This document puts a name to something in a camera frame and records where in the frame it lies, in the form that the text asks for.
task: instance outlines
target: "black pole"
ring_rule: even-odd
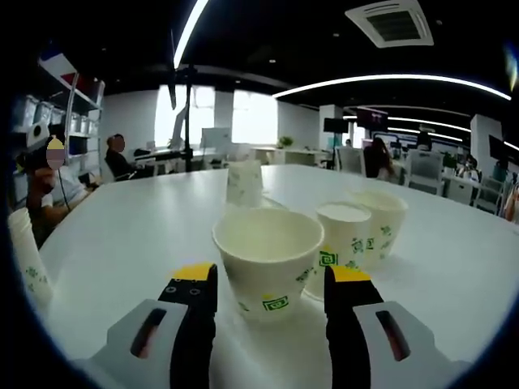
[[[184,152],[186,153],[186,172],[191,171],[191,145],[189,143],[189,112],[191,111],[191,69],[189,66],[186,79],[186,138],[184,139]]]

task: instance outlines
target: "stacked paper cups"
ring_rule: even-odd
[[[9,215],[8,224],[24,286],[39,306],[46,306],[52,298],[53,290],[34,240],[27,208]]]

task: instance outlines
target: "cup rim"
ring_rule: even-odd
[[[298,216],[303,216],[304,218],[308,219],[309,221],[311,221],[312,223],[315,223],[318,227],[319,227],[319,230],[320,230],[320,238],[319,238],[319,241],[313,245],[310,249],[308,250],[305,250],[301,253],[298,253],[296,255],[293,255],[293,256],[290,256],[290,257],[287,257],[286,259],[283,259],[282,261],[275,261],[275,262],[271,262],[271,263],[288,263],[288,262],[292,262],[294,260],[297,260],[297,259],[300,259],[301,257],[305,256],[305,255],[308,255],[309,253],[311,253],[312,251],[314,250],[318,250],[322,245],[323,245],[323,242],[324,242],[324,227],[323,225],[318,221],[318,220],[315,220],[315,219],[312,219],[311,217],[303,214],[303,213],[300,213],[300,212],[294,212],[294,211],[291,211],[291,210],[288,210],[288,209],[281,209],[281,208],[271,208],[271,207],[253,207],[253,208],[248,208],[248,209],[241,209],[241,210],[237,210],[235,212],[257,212],[258,210],[262,210],[262,211],[266,211],[266,212],[284,212],[284,213],[293,213],[293,214],[296,214]],[[266,263],[266,262],[263,262],[263,261],[257,261],[257,260],[254,260],[254,259],[248,259],[248,258],[241,258],[239,255],[236,255],[235,253],[233,253],[231,250],[227,249],[226,247],[224,247],[217,239],[217,228],[218,226],[220,225],[220,223],[228,216],[229,214],[225,214],[222,218],[220,218],[212,227],[212,241],[214,242],[215,245],[217,245],[218,249],[223,251],[224,253],[226,253],[227,255],[231,256],[231,257],[234,257],[236,259],[239,259],[241,261],[244,261],[244,262],[248,262],[248,263]]]
[[[367,214],[367,217],[365,219],[362,219],[362,220],[336,219],[334,217],[330,217],[328,215],[325,215],[325,214],[319,212],[319,209],[324,207],[325,205],[347,205],[348,207],[357,208],[357,209],[365,212]],[[362,205],[360,203],[355,203],[353,201],[327,201],[325,203],[319,204],[317,206],[317,208],[315,209],[315,213],[317,213],[318,216],[323,217],[324,219],[332,220],[332,221],[338,221],[338,222],[341,222],[341,223],[363,223],[365,221],[368,221],[372,217],[371,211],[369,210],[368,207],[366,207],[366,206],[364,206],[364,205]]]
[[[366,190],[361,190],[358,192],[352,192],[352,195],[354,196],[354,199],[358,199],[358,197],[363,193],[371,193],[374,195],[390,198],[400,204],[400,207],[392,207],[392,206],[381,204],[381,205],[374,206],[373,207],[374,209],[377,209],[380,211],[388,211],[388,212],[404,212],[409,209],[409,204],[403,198],[396,196],[394,194],[388,193],[384,190],[366,189]]]

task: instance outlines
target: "upside-down paper cup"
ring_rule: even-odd
[[[362,266],[371,212],[362,205],[346,201],[322,204],[316,212],[324,227],[324,243],[308,277],[305,293],[322,300],[327,266],[342,265],[354,269]]]
[[[229,162],[227,203],[239,207],[260,207],[262,189],[261,163],[258,160]]]

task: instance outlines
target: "white wall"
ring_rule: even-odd
[[[101,176],[104,182],[113,181],[105,163],[106,140],[114,134],[125,139],[122,153],[128,161],[133,160],[133,151],[145,147],[154,139],[155,112],[158,91],[140,91],[107,96],[104,99],[99,136],[101,138]]]
[[[278,101],[277,137],[289,136],[294,146],[319,147],[319,111]]]

